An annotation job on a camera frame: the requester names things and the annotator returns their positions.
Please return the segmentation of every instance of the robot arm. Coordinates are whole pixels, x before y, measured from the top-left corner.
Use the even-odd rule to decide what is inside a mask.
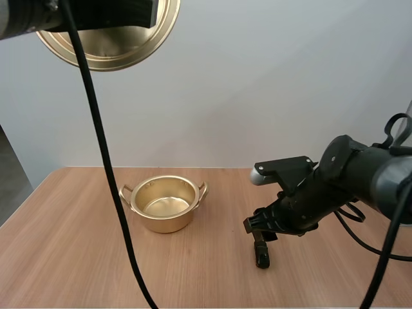
[[[398,139],[390,135],[392,125],[407,118]],[[397,114],[389,120],[383,144],[368,147],[348,135],[335,138],[326,148],[319,166],[306,156],[257,163],[250,175],[256,185],[279,183],[278,199],[266,208],[256,209],[243,224],[255,238],[256,263],[269,266],[266,241],[276,234],[302,236],[318,228],[318,222],[353,200],[363,201],[392,219],[400,192],[412,182],[412,147],[401,146],[412,132],[412,119]],[[412,207],[401,223],[412,223]]]
[[[151,28],[158,0],[70,0],[70,6],[78,30]],[[58,0],[0,0],[0,40],[39,30],[68,31]]]

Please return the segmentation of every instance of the wooden table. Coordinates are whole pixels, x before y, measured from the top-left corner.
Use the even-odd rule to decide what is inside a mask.
[[[255,187],[246,169],[118,168],[118,185],[177,174],[210,193],[194,221],[173,234],[143,228],[126,209],[136,257],[162,308],[356,307],[378,257],[360,247],[335,216],[304,237],[269,243],[272,264],[254,265],[253,237],[242,221],[276,198],[277,185]],[[360,206],[351,223],[380,247],[388,220]],[[412,229],[401,228],[394,252],[412,255]],[[412,263],[389,262],[374,306],[412,306]],[[127,258],[102,168],[53,172],[0,228],[0,306],[147,307]]]

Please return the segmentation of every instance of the metal pot lid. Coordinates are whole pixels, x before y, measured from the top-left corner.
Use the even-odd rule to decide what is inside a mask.
[[[159,0],[156,26],[137,26],[79,31],[89,68],[116,71],[150,56],[166,40],[178,16],[180,0]],[[67,32],[39,31],[41,41],[58,57],[78,66]]]

